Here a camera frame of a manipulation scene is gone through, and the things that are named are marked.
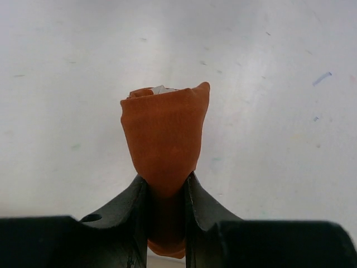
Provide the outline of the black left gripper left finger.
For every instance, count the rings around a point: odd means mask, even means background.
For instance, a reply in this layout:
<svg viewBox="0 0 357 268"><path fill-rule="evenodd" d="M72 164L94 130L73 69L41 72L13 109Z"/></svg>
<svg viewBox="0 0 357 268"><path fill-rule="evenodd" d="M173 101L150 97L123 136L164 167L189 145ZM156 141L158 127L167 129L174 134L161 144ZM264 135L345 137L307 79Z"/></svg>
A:
<svg viewBox="0 0 357 268"><path fill-rule="evenodd" d="M1 267L146 267L146 197L147 183L136 176L79 221L1 218Z"/></svg>

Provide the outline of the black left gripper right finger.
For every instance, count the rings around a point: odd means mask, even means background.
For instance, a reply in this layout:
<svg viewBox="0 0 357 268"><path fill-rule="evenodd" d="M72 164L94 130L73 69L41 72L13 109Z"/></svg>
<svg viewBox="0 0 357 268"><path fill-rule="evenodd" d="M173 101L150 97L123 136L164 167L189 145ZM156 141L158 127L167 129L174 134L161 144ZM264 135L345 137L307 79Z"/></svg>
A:
<svg viewBox="0 0 357 268"><path fill-rule="evenodd" d="M329 221L243 220L191 173L185 181L186 267L356 267L356 248Z"/></svg>

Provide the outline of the orange and cream underwear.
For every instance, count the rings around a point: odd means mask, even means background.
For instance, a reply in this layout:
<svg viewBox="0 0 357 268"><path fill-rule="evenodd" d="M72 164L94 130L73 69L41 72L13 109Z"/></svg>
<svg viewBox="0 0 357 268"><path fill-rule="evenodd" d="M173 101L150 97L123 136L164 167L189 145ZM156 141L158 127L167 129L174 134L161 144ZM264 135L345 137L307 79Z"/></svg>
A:
<svg viewBox="0 0 357 268"><path fill-rule="evenodd" d="M148 247L160 256L185 256L183 185L195 171L210 84L130 92L121 123L133 166L149 190Z"/></svg>

